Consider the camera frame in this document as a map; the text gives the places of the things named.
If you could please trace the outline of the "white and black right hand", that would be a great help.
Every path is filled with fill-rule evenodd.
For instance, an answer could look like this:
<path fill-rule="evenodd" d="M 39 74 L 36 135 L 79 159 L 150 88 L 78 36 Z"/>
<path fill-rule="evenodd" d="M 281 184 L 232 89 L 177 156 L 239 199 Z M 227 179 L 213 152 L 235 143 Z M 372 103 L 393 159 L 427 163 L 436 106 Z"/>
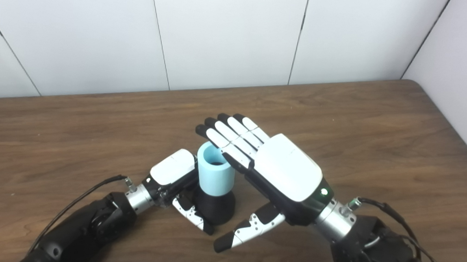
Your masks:
<path fill-rule="evenodd" d="M 268 136 L 245 115 L 220 113 L 198 124 L 195 131 L 269 201 L 215 240 L 218 254 L 283 222 L 311 225 L 333 198 L 322 169 L 311 157 L 282 133 Z"/>

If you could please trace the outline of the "white and black left hand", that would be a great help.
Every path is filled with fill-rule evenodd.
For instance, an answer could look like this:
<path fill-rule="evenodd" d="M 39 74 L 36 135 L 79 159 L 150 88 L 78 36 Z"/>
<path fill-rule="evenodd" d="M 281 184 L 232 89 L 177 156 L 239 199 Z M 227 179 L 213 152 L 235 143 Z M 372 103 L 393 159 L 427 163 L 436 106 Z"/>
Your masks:
<path fill-rule="evenodd" d="M 197 158 L 180 149 L 155 164 L 142 181 L 142 190 L 150 206 L 173 206 L 183 217 L 208 235 L 214 233 L 209 221 L 197 210 L 191 199 L 199 186 Z"/>

